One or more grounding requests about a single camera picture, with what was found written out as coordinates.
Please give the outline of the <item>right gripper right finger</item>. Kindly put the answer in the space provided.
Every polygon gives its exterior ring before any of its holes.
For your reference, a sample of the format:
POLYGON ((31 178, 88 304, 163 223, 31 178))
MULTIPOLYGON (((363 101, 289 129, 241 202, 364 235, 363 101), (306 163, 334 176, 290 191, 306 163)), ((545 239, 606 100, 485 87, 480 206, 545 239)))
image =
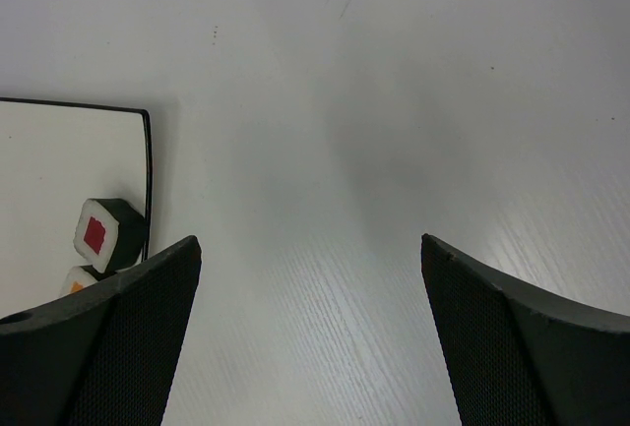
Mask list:
POLYGON ((421 272, 463 424, 628 424, 628 317, 504 274, 429 234, 421 272))

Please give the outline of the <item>sushi roll red centre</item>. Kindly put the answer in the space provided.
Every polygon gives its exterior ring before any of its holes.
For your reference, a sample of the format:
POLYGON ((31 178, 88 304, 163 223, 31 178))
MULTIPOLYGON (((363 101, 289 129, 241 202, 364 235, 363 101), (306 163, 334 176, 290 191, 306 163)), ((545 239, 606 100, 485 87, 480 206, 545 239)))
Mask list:
POLYGON ((144 217, 123 199, 87 199, 75 229, 75 250, 100 274, 134 266, 145 247, 144 217))

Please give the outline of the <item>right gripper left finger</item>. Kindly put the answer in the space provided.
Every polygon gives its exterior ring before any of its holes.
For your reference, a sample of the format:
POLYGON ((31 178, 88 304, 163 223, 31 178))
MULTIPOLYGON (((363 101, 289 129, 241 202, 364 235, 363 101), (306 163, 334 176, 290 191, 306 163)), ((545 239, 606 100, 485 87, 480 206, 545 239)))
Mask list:
POLYGON ((159 425, 201 272, 188 236, 1 320, 4 425, 159 425))

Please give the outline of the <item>sushi roll orange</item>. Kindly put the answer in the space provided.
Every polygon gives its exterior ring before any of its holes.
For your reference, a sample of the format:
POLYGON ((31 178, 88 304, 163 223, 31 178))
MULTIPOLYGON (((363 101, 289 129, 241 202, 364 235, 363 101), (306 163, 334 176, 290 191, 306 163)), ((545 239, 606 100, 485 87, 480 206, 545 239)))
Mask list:
POLYGON ((74 266, 68 271, 64 279, 59 297, 80 291, 113 275, 115 272, 101 273, 91 265, 74 266))

